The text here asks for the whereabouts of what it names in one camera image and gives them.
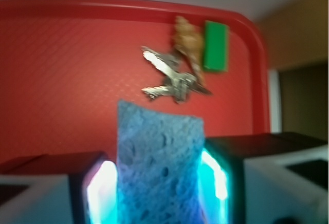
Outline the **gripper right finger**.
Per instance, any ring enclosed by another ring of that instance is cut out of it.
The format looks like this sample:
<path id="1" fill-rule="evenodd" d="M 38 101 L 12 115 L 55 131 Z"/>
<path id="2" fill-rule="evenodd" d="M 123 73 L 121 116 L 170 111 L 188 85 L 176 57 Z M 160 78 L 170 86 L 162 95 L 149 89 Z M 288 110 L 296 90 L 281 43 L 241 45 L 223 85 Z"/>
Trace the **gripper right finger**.
<path id="1" fill-rule="evenodd" d="M 328 223 L 328 143 L 292 132 L 207 138 L 200 202 L 206 223 Z"/>

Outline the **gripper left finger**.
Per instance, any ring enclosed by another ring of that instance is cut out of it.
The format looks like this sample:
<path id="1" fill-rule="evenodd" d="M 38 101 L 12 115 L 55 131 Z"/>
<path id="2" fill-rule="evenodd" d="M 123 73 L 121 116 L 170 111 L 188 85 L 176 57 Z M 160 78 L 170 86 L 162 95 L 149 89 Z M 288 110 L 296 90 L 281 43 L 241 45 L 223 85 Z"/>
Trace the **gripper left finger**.
<path id="1" fill-rule="evenodd" d="M 104 152 L 1 163 L 1 223 L 117 223 L 117 168 Z"/>

